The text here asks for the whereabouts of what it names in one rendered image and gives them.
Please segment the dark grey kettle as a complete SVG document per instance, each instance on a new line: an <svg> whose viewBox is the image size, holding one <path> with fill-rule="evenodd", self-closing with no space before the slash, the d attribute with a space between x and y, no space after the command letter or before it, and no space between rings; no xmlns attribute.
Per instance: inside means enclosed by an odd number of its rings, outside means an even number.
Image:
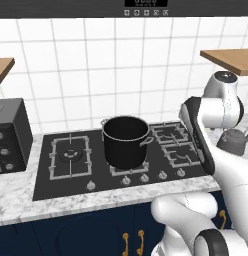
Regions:
<svg viewBox="0 0 248 256"><path fill-rule="evenodd" d="M244 131L237 128L224 130L217 142L217 147L228 153L243 156L247 143L248 125Z"/></svg>

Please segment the black cooking pot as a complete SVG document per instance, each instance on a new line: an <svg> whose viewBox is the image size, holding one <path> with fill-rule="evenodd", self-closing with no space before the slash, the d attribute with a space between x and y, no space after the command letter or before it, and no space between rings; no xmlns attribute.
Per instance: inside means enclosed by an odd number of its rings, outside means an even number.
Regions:
<svg viewBox="0 0 248 256"><path fill-rule="evenodd" d="M110 166L129 170L144 162L147 145L154 140L146 121L122 115L103 119L101 126L105 159Z"/></svg>

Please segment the black gas hob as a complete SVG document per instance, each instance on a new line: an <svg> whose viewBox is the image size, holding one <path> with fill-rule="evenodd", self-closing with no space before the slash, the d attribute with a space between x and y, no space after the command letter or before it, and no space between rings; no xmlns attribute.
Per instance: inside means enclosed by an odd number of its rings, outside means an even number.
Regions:
<svg viewBox="0 0 248 256"><path fill-rule="evenodd" d="M99 129L44 136L33 199L39 201L205 175L181 123L154 123L149 135L154 140L147 146L144 162L131 170L120 170L107 163ZM177 175L179 168L185 171L184 177ZM167 174L166 180L158 177L160 171ZM140 180L143 174L149 177L147 183ZM128 186L122 184L125 176L131 179ZM86 188L89 181L96 184L93 191Z"/></svg>

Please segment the navy cupboard door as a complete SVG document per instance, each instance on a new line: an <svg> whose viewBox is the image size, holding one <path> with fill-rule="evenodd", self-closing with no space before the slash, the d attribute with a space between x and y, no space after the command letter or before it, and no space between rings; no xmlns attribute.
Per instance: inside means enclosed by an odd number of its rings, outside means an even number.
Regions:
<svg viewBox="0 0 248 256"><path fill-rule="evenodd" d="M226 208L226 205L225 205L225 202L224 202L224 198L223 198L223 195L222 195L222 191L221 190L214 191L214 192L212 192L212 195L216 199L217 205L218 205L217 214L216 214L216 216L214 218L212 218L213 223L215 224L215 226L217 228L220 229L220 226L222 224L222 218L219 216L219 212L221 210L225 210L227 221L226 221L226 225L225 225L224 229L232 229L233 228L232 221L230 219L228 210Z"/></svg>
<svg viewBox="0 0 248 256"><path fill-rule="evenodd" d="M144 253L143 256L151 256L154 247L161 241L165 226L154 220L151 214L151 203L136 204L134 206L134 232L133 232L133 255L138 256L136 250L140 246L138 231L144 230Z"/></svg>
<svg viewBox="0 0 248 256"><path fill-rule="evenodd" d="M133 256L134 207L35 221L33 228L43 256L122 256L123 233L129 234L128 256Z"/></svg>
<svg viewBox="0 0 248 256"><path fill-rule="evenodd" d="M0 227L0 256L42 256L30 223Z"/></svg>

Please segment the black toaster oven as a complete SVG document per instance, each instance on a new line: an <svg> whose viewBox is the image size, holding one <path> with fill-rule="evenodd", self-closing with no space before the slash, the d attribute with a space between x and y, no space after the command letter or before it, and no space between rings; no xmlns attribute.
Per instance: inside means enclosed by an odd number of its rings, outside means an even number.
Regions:
<svg viewBox="0 0 248 256"><path fill-rule="evenodd" d="M0 150L6 148L9 155L0 154L0 174L25 171L33 143L30 123L22 98L0 99ZM6 164L13 164L11 171Z"/></svg>

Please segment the dark range hood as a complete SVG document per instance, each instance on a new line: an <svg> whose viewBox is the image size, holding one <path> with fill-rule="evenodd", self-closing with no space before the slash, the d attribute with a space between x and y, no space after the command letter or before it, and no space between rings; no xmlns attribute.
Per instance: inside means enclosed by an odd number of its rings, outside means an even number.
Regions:
<svg viewBox="0 0 248 256"><path fill-rule="evenodd" d="M248 0L0 0L0 18L242 17Z"/></svg>

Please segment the wooden wall shelf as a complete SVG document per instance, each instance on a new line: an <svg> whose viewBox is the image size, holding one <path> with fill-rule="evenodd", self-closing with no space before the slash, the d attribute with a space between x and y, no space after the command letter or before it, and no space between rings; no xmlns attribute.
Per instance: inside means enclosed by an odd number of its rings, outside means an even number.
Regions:
<svg viewBox="0 0 248 256"><path fill-rule="evenodd" d="M13 58L0 58L0 84L7 76L14 64L15 60Z"/></svg>
<svg viewBox="0 0 248 256"><path fill-rule="evenodd" d="M248 76L248 48L201 50L200 55L236 75Z"/></svg>

